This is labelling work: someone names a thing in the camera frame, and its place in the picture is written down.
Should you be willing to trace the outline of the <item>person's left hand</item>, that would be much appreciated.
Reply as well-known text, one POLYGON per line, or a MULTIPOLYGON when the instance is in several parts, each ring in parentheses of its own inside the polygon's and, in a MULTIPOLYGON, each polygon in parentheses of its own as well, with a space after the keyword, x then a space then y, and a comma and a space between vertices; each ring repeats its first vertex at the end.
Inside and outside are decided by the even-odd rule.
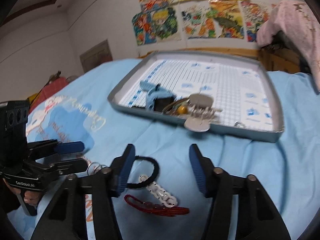
MULTIPOLYGON (((14 187, 11 187, 6 181, 5 179, 3 179, 5 185, 9 188, 9 190, 14 193, 14 194, 18 194, 20 195, 21 194, 21 190, 20 189, 17 189, 17 188, 14 188, 14 187)), ((37 206, 39 201, 41 200, 42 198, 42 193, 40 192, 33 192, 33 191, 25 191, 24 193, 24 197, 23 197, 23 200, 26 204, 29 204, 31 206, 37 206)))

